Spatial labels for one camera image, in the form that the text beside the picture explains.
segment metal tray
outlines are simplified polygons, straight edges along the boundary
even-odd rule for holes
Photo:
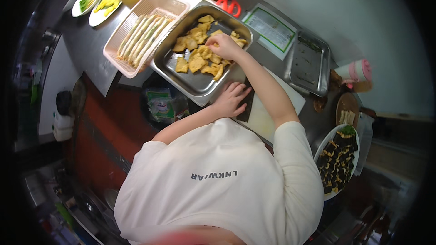
[[[317,48],[313,49],[300,38]],[[330,78],[330,47],[305,30],[298,30],[294,39],[288,56],[285,81],[317,96],[326,95]]]
[[[188,71],[188,73],[177,73],[175,71],[177,58],[183,56],[188,60],[191,54],[188,50],[185,50],[183,53],[172,51],[177,37],[186,35],[188,30],[197,26],[197,19],[205,15],[211,15],[215,18],[215,21],[218,21],[218,25],[215,25],[215,23],[211,24],[211,29],[207,32],[208,35],[218,29],[230,35],[234,30],[242,39],[247,40],[247,44],[243,47],[244,50],[247,50],[255,41],[252,30],[245,24],[225,13],[215,5],[207,1],[201,1],[174,29],[170,30],[162,38],[154,55],[154,59],[150,64],[154,71],[199,106],[207,104],[214,91],[218,90],[218,86],[225,82],[226,77],[234,68],[234,65],[227,66],[224,74],[217,82],[213,80],[212,75],[200,73],[199,71],[195,74],[190,71]]]

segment cutting board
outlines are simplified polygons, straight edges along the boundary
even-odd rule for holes
[[[295,111],[297,112],[298,115],[301,112],[301,109],[304,106],[306,100],[303,98],[303,96],[298,94],[297,91],[295,91],[286,82],[284,82],[282,79],[277,77],[266,67],[264,68],[280,84],[280,86],[285,90],[286,94],[288,94],[288,97],[291,99],[292,104],[295,107]],[[274,143],[274,132],[275,132],[274,121],[266,111],[265,107],[263,106],[257,94],[254,94],[253,97],[253,105],[251,108],[250,118],[248,119],[248,122],[242,122],[238,120],[236,120],[236,122],[251,129],[253,132],[259,134],[269,142]]]

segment kitchen counter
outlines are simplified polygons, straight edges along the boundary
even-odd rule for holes
[[[244,18],[247,11],[250,11],[257,3],[261,3],[297,29],[301,29],[292,19],[263,0],[237,1],[242,8],[240,19]],[[73,63],[78,69],[84,70],[104,96],[107,95],[112,85],[118,83],[121,73],[103,56],[103,47],[117,25],[125,19],[128,13],[129,9],[125,5],[121,5],[105,22],[93,28],[88,24],[89,15],[73,18],[69,12],[66,12],[58,24],[57,29],[63,34]],[[250,53],[259,63],[283,79],[287,58],[284,61],[280,60],[259,43],[252,45]],[[330,68],[336,66],[335,62],[331,60]],[[307,139],[314,153],[324,136],[336,125],[334,116],[341,93],[339,90],[330,91],[324,111],[320,113],[317,113],[313,108],[313,96],[301,94],[306,99],[306,103],[299,118],[306,129]]]
[[[121,78],[121,73],[103,56],[103,47],[129,11],[122,4],[106,21],[96,27],[88,24],[89,14],[72,17],[71,11],[66,11],[55,28],[62,33],[68,53],[77,69],[86,73],[103,96]]]

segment scissors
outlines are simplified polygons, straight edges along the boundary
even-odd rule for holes
[[[229,0],[218,0],[218,1],[216,1],[216,5],[219,6],[220,8],[222,8],[223,11],[238,18],[241,15],[241,5],[236,0],[232,0],[230,2],[230,6],[228,6],[228,1]],[[235,8],[235,6],[237,7],[237,11],[235,14],[233,14],[233,9]]]

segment bag of food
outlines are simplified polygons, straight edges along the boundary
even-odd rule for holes
[[[147,88],[146,96],[149,111],[156,122],[174,123],[189,115],[186,97],[172,97],[169,88]]]

